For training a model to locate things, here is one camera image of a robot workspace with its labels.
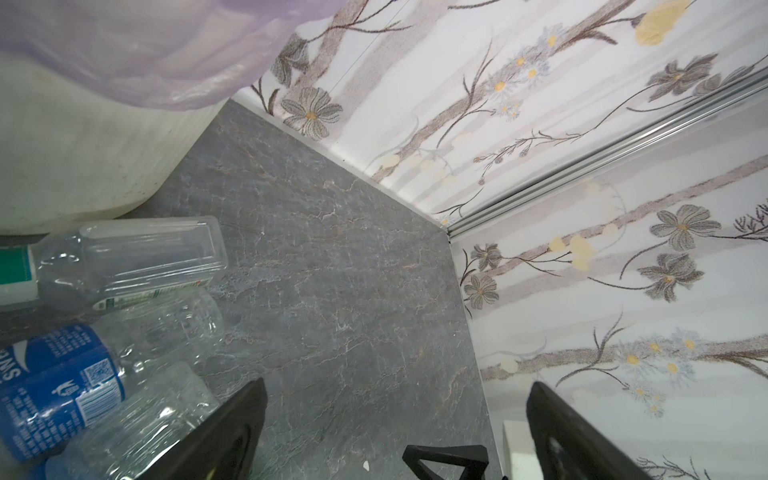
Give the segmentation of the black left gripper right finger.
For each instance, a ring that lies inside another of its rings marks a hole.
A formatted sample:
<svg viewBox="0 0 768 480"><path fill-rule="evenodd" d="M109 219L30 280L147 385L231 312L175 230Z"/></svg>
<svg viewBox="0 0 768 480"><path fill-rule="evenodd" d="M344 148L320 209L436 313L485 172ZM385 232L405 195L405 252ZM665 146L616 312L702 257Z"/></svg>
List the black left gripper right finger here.
<svg viewBox="0 0 768 480"><path fill-rule="evenodd" d="M545 479L649 477L543 382L532 384L526 416Z"/></svg>

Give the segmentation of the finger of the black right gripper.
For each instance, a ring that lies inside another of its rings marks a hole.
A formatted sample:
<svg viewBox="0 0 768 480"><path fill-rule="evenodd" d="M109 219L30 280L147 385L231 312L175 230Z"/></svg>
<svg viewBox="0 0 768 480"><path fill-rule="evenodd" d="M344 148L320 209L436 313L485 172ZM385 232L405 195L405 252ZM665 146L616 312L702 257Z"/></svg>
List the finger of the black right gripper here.
<svg viewBox="0 0 768 480"><path fill-rule="evenodd" d="M489 465L489 455L482 445L465 445L453 447L430 447L408 445L402 455L403 462L420 480L441 480L442 477L433 471L426 461L460 467L460 480L481 480Z"/></svg>

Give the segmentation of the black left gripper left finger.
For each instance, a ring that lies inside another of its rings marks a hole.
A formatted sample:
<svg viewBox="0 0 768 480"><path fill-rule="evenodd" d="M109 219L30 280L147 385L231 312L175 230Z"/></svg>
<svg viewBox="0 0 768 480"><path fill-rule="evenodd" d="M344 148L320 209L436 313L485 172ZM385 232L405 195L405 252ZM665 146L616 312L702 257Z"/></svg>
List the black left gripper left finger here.
<svg viewBox="0 0 768 480"><path fill-rule="evenodd" d="M163 454L142 479L247 479L268 404L265 381L248 382L200 426Z"/></svg>

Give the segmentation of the clear bottle blue label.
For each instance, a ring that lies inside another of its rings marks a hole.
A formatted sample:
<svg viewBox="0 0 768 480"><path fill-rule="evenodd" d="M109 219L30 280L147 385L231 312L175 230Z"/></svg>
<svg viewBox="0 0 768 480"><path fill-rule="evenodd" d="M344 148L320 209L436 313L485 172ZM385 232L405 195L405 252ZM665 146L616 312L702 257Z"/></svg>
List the clear bottle blue label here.
<svg viewBox="0 0 768 480"><path fill-rule="evenodd" d="M212 355L223 316L204 289L177 292L1 350L1 465L32 463L104 420L165 367Z"/></svg>

